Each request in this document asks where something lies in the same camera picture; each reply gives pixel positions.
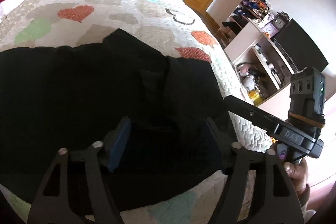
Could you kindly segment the right hand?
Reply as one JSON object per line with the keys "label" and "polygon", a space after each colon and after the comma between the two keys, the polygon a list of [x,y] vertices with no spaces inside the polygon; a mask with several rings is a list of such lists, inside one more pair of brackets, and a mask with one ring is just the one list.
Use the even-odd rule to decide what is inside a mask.
{"label": "right hand", "polygon": [[285,161],[284,155],[279,155],[282,166],[287,175],[291,178],[291,182],[295,188],[301,207],[304,208],[309,200],[310,186],[307,184],[309,175],[308,166],[305,158],[301,159],[299,164],[293,164]]}

